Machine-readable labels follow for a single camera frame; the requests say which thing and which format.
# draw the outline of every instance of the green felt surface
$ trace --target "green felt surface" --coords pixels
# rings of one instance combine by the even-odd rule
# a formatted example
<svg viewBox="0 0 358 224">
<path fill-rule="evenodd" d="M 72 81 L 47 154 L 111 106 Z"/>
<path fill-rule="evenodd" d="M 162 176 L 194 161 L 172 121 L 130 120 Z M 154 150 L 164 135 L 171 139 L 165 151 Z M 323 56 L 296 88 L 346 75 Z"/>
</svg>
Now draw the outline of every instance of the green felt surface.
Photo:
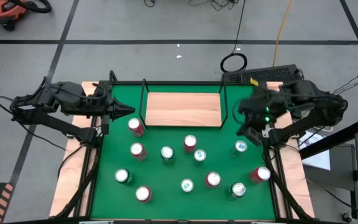
<svg viewBox="0 0 358 224">
<path fill-rule="evenodd" d="M 229 117 L 220 130 L 149 127 L 143 137 L 135 138 L 128 130 L 127 122 L 133 117 L 139 117 L 137 114 L 141 88 L 141 85 L 113 87 L 113 95 L 120 102 L 135 107 L 137 111 L 112 122 L 110 134 L 104 137 L 92 218 L 274 220 L 269 183 L 254 185 L 248 180 L 250 171 L 264 165 L 262 148 L 255 147 L 244 136 L 236 136 L 239 124 L 231 116 L 234 103 L 250 96 L 251 87 L 227 86 Z M 149 89 L 160 92 L 217 93 L 219 86 L 149 85 Z M 224 116 L 223 97 L 221 99 Z M 193 155 L 185 154 L 183 150 L 183 138 L 188 134 L 195 135 L 198 140 L 197 148 L 204 149 L 207 153 L 201 167 L 195 167 Z M 240 157 L 233 159 L 229 156 L 229 150 L 238 140 L 244 140 L 248 148 Z M 145 161 L 139 162 L 132 157 L 130 146 L 134 142 L 145 146 L 148 154 Z M 163 146 L 174 149 L 177 157 L 174 165 L 163 164 L 160 156 Z M 114 174 L 120 168 L 126 168 L 135 175 L 132 186 L 116 182 Z M 221 175 L 221 185 L 216 189 L 205 187 L 204 178 L 209 171 L 216 171 Z M 190 178 L 195 185 L 190 194 L 185 194 L 180 188 L 180 183 L 185 178 Z M 237 200 L 228 200 L 225 190 L 235 182 L 245 184 L 246 194 Z M 153 193 L 151 202 L 141 203 L 136 200 L 135 190 L 141 185 L 150 187 Z"/>
</svg>

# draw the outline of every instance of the gray floor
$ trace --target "gray floor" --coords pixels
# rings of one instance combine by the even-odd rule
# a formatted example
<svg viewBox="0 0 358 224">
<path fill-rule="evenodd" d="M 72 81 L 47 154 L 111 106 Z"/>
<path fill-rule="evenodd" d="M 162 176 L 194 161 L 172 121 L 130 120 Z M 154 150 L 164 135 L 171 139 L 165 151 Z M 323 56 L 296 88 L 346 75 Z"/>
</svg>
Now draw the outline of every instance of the gray floor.
<svg viewBox="0 0 358 224">
<path fill-rule="evenodd" d="M 79 0 L 53 81 L 105 80 L 113 69 L 119 80 L 219 80 L 221 59 L 232 44 L 210 44 L 207 40 L 234 40 L 242 1 L 229 11 L 215 11 L 209 4 L 189 6 L 187 0 L 156 0 L 147 8 L 141 0 Z M 48 74 L 70 9 L 77 0 L 50 0 L 50 14 L 29 13 L 14 32 L 0 26 L 0 95 L 31 94 Z M 358 1 L 347 0 L 358 26 Z M 275 40 L 287 0 L 248 0 L 239 38 Z M 357 40 L 339 0 L 293 0 L 282 40 Z M 10 40 L 33 40 L 15 44 Z M 56 40 L 41 44 L 37 40 Z M 178 40 L 175 44 L 89 44 L 86 40 Z M 182 44 L 180 40 L 206 40 Z M 238 45 L 248 57 L 248 69 L 272 65 L 274 45 Z M 326 91 L 333 91 L 358 74 L 358 45 L 280 45 L 276 65 L 295 63 L 307 79 Z M 240 65 L 227 61 L 227 69 Z M 349 108 L 334 132 L 358 121 L 358 87 L 345 93 Z M 57 116 L 66 121 L 72 117 Z M 22 149 L 25 131 L 0 109 L 0 182 L 11 178 Z M 65 137 L 37 126 L 36 134 L 65 146 Z M 16 185 L 5 222 L 47 218 L 63 152 L 33 139 Z M 327 187 L 349 201 L 349 192 Z M 340 222 L 345 206 L 309 185 L 318 218 Z"/>
</svg>

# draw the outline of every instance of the table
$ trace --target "table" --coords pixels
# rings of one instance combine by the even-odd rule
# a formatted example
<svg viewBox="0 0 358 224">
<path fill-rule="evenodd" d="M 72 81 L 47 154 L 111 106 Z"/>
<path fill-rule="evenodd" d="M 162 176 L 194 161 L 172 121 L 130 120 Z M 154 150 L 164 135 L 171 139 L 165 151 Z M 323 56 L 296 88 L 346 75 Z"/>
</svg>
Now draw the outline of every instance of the table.
<svg viewBox="0 0 358 224">
<path fill-rule="evenodd" d="M 278 89 L 280 83 L 271 82 L 268 84 L 271 89 Z M 87 94 L 90 94 L 94 90 L 94 86 L 91 85 L 91 82 L 84 82 L 83 88 Z M 90 125 L 91 120 L 86 119 L 85 117 L 75 116 L 73 119 L 73 124 L 85 127 Z M 282 128 L 291 123 L 290 114 L 287 113 L 280 117 L 276 123 L 276 127 Z M 296 141 L 291 139 L 287 143 L 288 145 L 297 147 Z M 69 155 L 73 150 L 78 147 L 78 142 L 76 140 L 69 140 L 67 144 L 67 151 L 65 153 L 65 157 Z M 60 178 L 58 180 L 57 189 L 55 192 L 55 197 L 53 199 L 52 208 L 50 211 L 50 215 L 57 214 L 64 205 L 71 199 L 71 196 L 74 194 L 75 190 L 78 188 L 78 183 L 80 181 L 81 171 L 83 168 L 83 162 L 85 157 L 85 149 L 80 150 L 77 154 L 75 154 L 67 163 L 63 166 L 63 169 L 60 173 Z M 295 152 L 293 149 L 283 148 L 280 151 L 280 158 L 282 160 L 282 168 L 283 174 L 285 176 L 285 180 L 287 183 L 287 187 L 289 191 L 293 194 L 297 202 L 305 209 L 305 211 L 314 216 L 313 207 L 311 205 L 310 196 L 308 193 L 308 188 L 305 180 L 305 174 L 303 172 L 303 166 L 300 160 L 299 153 Z M 274 161 L 273 164 L 277 167 L 277 161 Z M 282 195 L 278 188 L 275 188 L 277 191 L 277 203 L 278 203 L 278 215 L 280 217 L 287 217 L 289 215 L 288 210 L 285 210 L 285 203 L 283 201 Z M 89 186 L 87 191 L 84 193 L 83 199 L 81 201 L 81 209 L 77 211 L 77 214 L 89 215 L 86 213 L 86 209 L 89 208 L 88 197 L 89 197 Z"/>
</svg>

